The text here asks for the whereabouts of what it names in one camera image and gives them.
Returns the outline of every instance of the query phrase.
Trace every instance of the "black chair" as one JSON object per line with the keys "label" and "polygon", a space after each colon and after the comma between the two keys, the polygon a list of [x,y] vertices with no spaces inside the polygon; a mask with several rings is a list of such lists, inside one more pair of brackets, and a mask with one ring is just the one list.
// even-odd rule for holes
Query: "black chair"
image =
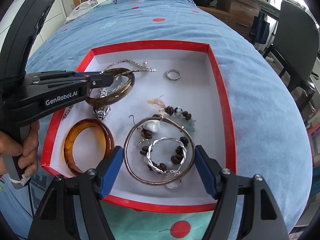
{"label": "black chair", "polygon": [[275,39],[263,57],[271,52],[290,75],[288,90],[291,93],[301,87],[307,94],[301,95],[296,104],[301,112],[315,93],[315,85],[310,78],[319,48],[319,34],[313,19],[295,4],[284,0]]}

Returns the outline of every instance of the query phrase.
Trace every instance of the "silver ball charm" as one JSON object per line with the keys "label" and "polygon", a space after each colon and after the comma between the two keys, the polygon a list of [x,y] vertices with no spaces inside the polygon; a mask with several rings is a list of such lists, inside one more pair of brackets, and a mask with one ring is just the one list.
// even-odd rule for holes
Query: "silver ball charm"
{"label": "silver ball charm", "polygon": [[174,114],[175,114],[176,116],[180,116],[180,115],[182,115],[182,113],[183,113],[182,108],[176,107],[176,108],[174,109]]}

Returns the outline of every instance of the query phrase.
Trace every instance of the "blue bedsheet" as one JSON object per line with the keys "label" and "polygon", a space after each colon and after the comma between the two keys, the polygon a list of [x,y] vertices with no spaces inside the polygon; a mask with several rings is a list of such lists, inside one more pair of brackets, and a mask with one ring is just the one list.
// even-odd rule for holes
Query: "blue bedsheet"
{"label": "blue bedsheet", "polygon": [[[62,26],[28,60],[27,71],[74,70],[91,48],[153,39],[211,45],[231,105],[238,174],[263,175],[291,230],[305,207],[312,179],[310,146],[299,111],[284,84],[254,47],[191,0],[109,0]],[[49,121],[50,117],[41,120],[39,153]],[[35,208],[51,178],[42,169],[33,176]],[[13,190],[10,183],[3,188],[0,209],[15,232],[26,237],[31,223],[27,190]],[[185,231],[180,230],[180,235],[165,230],[179,220],[191,225],[184,239],[200,239],[211,216],[211,212],[168,215],[103,205],[116,239],[175,239],[189,230],[184,222]],[[239,200],[230,239],[236,238],[241,210]],[[14,214],[22,214],[19,221]]]}

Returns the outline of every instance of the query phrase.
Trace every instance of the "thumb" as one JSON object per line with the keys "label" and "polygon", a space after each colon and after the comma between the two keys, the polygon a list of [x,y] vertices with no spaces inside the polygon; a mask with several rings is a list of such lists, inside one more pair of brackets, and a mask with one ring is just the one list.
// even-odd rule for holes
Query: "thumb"
{"label": "thumb", "polygon": [[9,135],[0,131],[0,154],[19,156],[22,154],[22,146]]}

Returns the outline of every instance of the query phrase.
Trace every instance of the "teal curtain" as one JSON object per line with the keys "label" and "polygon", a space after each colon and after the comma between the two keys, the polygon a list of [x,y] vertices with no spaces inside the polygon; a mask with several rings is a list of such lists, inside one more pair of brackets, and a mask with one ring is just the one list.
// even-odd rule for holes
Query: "teal curtain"
{"label": "teal curtain", "polygon": [[320,167],[314,168],[312,171],[312,184],[310,195],[320,192]]}

